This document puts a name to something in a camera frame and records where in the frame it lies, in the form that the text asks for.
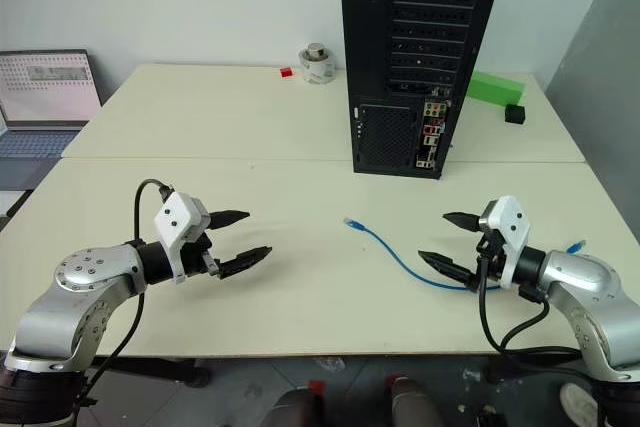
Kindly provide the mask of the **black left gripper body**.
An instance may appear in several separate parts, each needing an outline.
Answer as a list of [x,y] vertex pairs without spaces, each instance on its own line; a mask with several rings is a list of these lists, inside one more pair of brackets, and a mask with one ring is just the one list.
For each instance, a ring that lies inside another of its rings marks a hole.
[[212,247],[213,243],[206,233],[201,234],[194,242],[186,242],[181,247],[180,258],[186,277],[219,274],[218,261],[209,252]]

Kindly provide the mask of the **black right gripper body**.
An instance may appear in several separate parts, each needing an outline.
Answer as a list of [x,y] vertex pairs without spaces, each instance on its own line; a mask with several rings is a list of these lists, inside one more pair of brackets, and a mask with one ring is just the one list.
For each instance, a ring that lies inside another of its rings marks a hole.
[[506,254],[504,238],[497,230],[484,233],[476,245],[477,288],[476,291],[498,289],[501,280]]

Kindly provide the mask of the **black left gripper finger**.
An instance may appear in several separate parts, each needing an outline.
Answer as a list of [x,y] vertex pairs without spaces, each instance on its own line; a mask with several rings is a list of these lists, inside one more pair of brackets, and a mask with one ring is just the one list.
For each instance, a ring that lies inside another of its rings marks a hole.
[[209,213],[208,230],[228,227],[250,216],[249,212],[240,210],[223,210]]
[[221,262],[218,266],[217,277],[223,280],[244,272],[261,262],[271,251],[272,248],[269,246],[256,247],[238,254],[233,259]]

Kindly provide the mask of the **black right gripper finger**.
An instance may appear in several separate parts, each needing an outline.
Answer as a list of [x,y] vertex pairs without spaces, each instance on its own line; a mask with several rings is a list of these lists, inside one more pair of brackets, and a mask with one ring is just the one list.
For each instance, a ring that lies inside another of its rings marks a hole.
[[476,214],[465,212],[449,212],[442,215],[442,217],[455,226],[469,231],[480,232],[480,217]]
[[438,273],[462,284],[467,290],[477,290],[479,276],[471,270],[457,265],[451,258],[436,252],[418,251],[421,259]]

